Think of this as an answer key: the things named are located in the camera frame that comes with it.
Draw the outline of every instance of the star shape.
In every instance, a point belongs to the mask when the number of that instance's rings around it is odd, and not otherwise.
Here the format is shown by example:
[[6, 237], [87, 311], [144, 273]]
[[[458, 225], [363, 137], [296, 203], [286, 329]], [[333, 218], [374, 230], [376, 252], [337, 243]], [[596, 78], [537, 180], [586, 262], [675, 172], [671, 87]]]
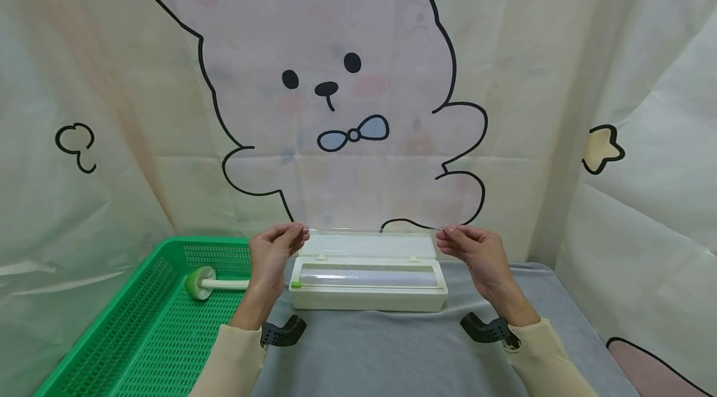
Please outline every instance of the star shape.
[[611, 124], [601, 124], [590, 129], [587, 139], [583, 165], [590, 174], [599, 175], [608, 162], [619, 161], [626, 152], [617, 143], [617, 128]]

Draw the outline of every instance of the white box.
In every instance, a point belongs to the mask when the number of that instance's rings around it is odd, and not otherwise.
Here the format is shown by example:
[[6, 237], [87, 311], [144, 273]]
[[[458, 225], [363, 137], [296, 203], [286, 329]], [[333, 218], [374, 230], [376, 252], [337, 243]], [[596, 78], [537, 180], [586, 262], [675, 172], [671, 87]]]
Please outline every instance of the white box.
[[448, 287], [428, 233], [312, 231], [289, 292], [297, 309], [438, 312]]

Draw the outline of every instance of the plastic basket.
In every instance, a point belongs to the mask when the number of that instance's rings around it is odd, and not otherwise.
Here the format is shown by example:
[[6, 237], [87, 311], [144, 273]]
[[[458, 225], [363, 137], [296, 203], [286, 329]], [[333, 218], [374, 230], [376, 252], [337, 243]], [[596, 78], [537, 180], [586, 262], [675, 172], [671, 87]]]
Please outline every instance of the plastic basket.
[[244, 296], [216, 290], [203, 302], [184, 278], [213, 266], [249, 279], [245, 238], [168, 238], [143, 261], [34, 394], [36, 397], [185, 397], [202, 372], [218, 327]]

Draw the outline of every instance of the hand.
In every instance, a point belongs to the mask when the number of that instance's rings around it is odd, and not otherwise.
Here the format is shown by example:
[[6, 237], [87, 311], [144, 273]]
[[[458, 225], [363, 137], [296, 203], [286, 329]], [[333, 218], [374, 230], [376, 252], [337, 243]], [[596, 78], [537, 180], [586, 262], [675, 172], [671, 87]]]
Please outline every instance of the hand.
[[510, 273], [500, 235], [471, 226], [447, 224], [436, 233], [444, 254], [468, 265], [473, 285], [510, 325], [523, 327], [540, 321]]
[[249, 241], [251, 280], [230, 325], [258, 330], [284, 290], [284, 267], [309, 240], [308, 227], [285, 223], [256, 234]]

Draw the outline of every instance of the wrist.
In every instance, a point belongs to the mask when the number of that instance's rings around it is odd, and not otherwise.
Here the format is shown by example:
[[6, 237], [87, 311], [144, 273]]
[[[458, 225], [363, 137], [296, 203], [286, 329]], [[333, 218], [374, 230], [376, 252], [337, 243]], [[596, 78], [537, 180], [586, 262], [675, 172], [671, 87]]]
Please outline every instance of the wrist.
[[241, 299], [230, 325], [242, 330], [259, 330], [261, 324], [269, 318], [275, 302], [276, 299], [270, 298], [268, 294], [250, 287]]
[[496, 289], [489, 302], [497, 315], [514, 327], [537, 324], [541, 320], [533, 304], [528, 301], [516, 283]]

